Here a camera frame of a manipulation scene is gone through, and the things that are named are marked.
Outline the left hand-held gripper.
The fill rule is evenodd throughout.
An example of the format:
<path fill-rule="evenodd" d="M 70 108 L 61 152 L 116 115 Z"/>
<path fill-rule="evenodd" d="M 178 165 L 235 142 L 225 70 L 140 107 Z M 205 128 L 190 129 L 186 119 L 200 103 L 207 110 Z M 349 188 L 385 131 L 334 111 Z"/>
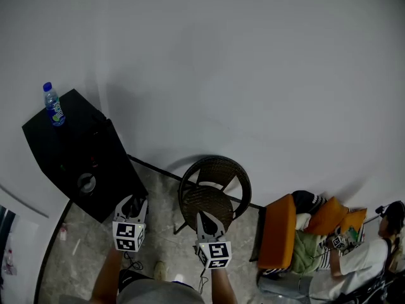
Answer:
<path fill-rule="evenodd" d="M 138 252 L 146 235 L 145 218 L 148 201 L 140 202 L 136 217 L 129 218 L 132 213 L 133 196 L 122 199 L 115 208 L 113 221 L 113 240 L 119 251 Z"/>

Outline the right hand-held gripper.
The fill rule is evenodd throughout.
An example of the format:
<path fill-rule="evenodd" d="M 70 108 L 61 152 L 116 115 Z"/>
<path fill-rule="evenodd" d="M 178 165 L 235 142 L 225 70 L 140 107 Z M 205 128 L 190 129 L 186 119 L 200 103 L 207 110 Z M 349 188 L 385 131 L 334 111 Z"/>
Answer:
<path fill-rule="evenodd" d="M 222 222 L 199 211 L 196 216 L 195 254 L 205 269 L 226 268 L 232 259 L 231 242 L 226 240 Z"/>

